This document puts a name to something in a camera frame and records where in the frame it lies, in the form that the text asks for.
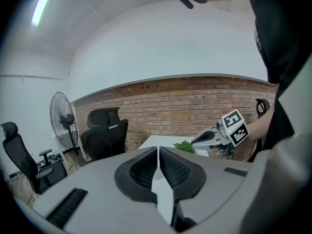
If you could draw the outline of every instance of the green plant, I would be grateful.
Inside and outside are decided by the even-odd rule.
[[[189,142],[187,142],[186,140],[183,141],[181,144],[176,143],[173,145],[175,146],[175,148],[177,148],[179,150],[186,151],[186,152],[192,153],[192,154],[197,153],[197,151],[192,147],[192,145]]]

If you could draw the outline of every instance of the chair headrest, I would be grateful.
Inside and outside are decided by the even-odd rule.
[[[92,129],[103,125],[107,125],[108,127],[118,125],[120,122],[118,110],[119,107],[100,108],[93,110],[87,118],[88,128]]]
[[[6,139],[13,138],[19,131],[14,122],[6,122],[0,125],[3,128],[4,136]]]

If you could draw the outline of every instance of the black t-shirt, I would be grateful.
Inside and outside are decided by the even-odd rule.
[[[255,40],[267,67],[268,82],[279,83],[264,150],[293,135],[293,128],[278,98],[299,73],[312,51],[311,5],[308,1],[250,0],[256,16]]]

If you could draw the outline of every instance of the floor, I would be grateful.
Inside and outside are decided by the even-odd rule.
[[[68,165],[70,166],[69,170],[65,166],[67,174],[68,176],[70,176],[70,174],[79,170],[81,167],[77,163],[75,164],[76,154],[74,151],[71,151],[70,153],[67,153],[64,156],[68,162]],[[86,161],[87,162],[91,161],[91,158],[87,153],[86,156],[87,156]],[[14,197],[17,197],[18,199],[28,204],[29,206],[32,206],[36,202],[37,198],[40,197],[40,195],[36,194],[32,190],[28,178],[26,178],[24,174],[20,174],[15,178],[7,181],[7,185]]]

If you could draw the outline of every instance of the brick wall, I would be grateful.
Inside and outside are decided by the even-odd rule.
[[[257,119],[256,98],[274,102],[269,84],[238,78],[194,77],[149,81],[115,88],[75,102],[80,133],[89,113],[102,107],[120,107],[128,119],[126,150],[137,149],[150,135],[194,136],[217,119],[238,109],[246,123]],[[235,159],[247,160],[254,143],[236,148]],[[217,151],[210,156],[218,157]]]

